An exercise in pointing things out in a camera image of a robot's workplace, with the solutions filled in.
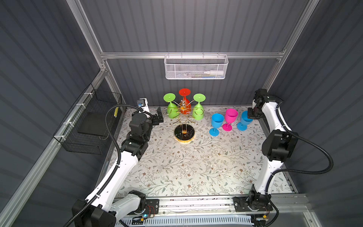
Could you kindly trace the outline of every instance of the black wire basket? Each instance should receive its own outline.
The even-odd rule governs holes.
[[[78,110],[72,119],[68,122],[63,121],[62,124],[66,124],[63,134],[53,137],[69,152],[107,152],[111,138],[106,131],[105,115],[112,106],[122,104],[121,100],[121,94],[94,89],[82,104],[76,104],[79,105]],[[107,116],[112,134],[116,131],[121,115],[122,109],[117,108]]]

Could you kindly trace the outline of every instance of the mounting plate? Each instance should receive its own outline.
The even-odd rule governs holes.
[[[233,205],[234,205],[234,208],[236,210],[236,212],[250,212],[250,211],[253,211],[249,208],[248,206],[248,196],[246,197],[233,197]],[[254,211],[271,211],[273,210],[271,204],[268,205],[267,207],[262,207],[261,209],[259,210],[254,210]]]
[[[135,214],[134,212],[130,212],[127,215],[143,215],[143,214],[158,214],[159,213],[159,200],[158,199],[146,199],[146,205],[145,205],[145,211],[142,212],[141,214]]]

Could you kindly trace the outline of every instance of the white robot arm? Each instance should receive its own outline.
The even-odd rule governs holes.
[[[164,121],[160,108],[157,110],[158,114],[150,116],[146,98],[137,100],[137,106],[143,111],[137,110],[132,114],[132,120],[129,124],[131,131],[121,144],[120,150],[122,155],[119,164],[117,164],[116,160],[106,176],[93,192],[87,196],[86,200],[77,200],[73,205],[72,213],[75,215],[83,209],[87,201],[92,201],[91,199],[95,196],[97,197],[90,204],[89,208],[83,212],[83,215],[74,219],[76,227],[115,226],[116,222],[128,213],[134,211],[141,214],[145,210],[146,195],[135,190],[129,192],[125,198],[113,203],[125,178],[146,151],[152,126]],[[115,168],[117,168],[116,172],[106,184]],[[104,187],[104,189],[100,194],[97,194],[101,187]]]
[[[282,102],[281,98],[268,95],[266,89],[258,89],[255,92],[252,108],[248,108],[248,118],[266,118],[270,128],[270,135],[262,144],[264,159],[260,175],[252,186],[248,197],[236,199],[237,203],[251,211],[264,210],[264,207],[269,207],[267,196],[272,192],[272,182],[275,176],[273,176],[266,193],[267,182],[272,175],[271,173],[279,169],[286,159],[292,155],[298,140],[296,137],[289,135],[284,129],[285,126],[291,131],[281,114],[280,108],[278,108],[278,112],[283,124],[277,116],[276,108],[280,102]]]

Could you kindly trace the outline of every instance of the white bottle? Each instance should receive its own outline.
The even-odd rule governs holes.
[[[205,71],[204,74],[223,76],[224,71],[222,71],[222,70],[211,70],[211,71]]]

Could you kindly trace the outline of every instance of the wine glass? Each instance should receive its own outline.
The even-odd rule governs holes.
[[[210,129],[209,130],[209,134],[211,136],[217,136],[219,135],[219,130],[218,128],[222,126],[224,121],[224,117],[222,114],[213,114],[212,116],[212,127],[214,129]]]
[[[173,93],[167,93],[164,95],[164,101],[170,102],[167,108],[168,117],[173,119],[177,117],[180,113],[178,113],[178,106],[172,103],[175,100],[175,95]]]
[[[226,122],[223,125],[223,129],[224,131],[231,131],[232,130],[232,123],[237,119],[238,116],[238,111],[236,111],[235,109],[228,109],[226,111]]]
[[[190,95],[190,90],[188,88],[182,88],[179,91],[179,95],[183,96],[183,100],[186,104],[186,109],[181,109],[180,112],[184,115],[189,114],[192,110],[192,105],[190,101],[187,99],[187,96]]]
[[[202,120],[204,118],[204,108],[202,107],[200,102],[205,101],[205,95],[198,93],[195,94],[193,98],[195,101],[198,102],[198,104],[194,106],[192,116],[195,120]]]
[[[237,128],[241,131],[244,131],[247,129],[247,125],[250,124],[253,121],[253,119],[249,119],[247,117],[247,111],[244,111],[241,115],[241,122],[237,124]]]

